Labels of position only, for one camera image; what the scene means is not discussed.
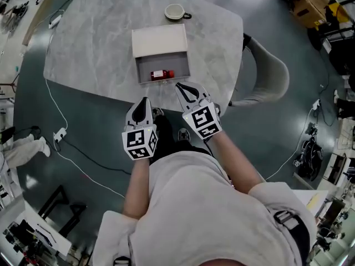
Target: desk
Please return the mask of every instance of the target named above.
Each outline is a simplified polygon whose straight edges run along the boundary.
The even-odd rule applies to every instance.
[[[242,19],[203,0],[73,0],[55,29],[44,77],[113,99],[181,111],[176,81],[140,85],[132,56],[131,30],[172,24],[164,9],[180,3],[192,19],[182,20],[191,77],[223,114],[232,96],[242,56]]]

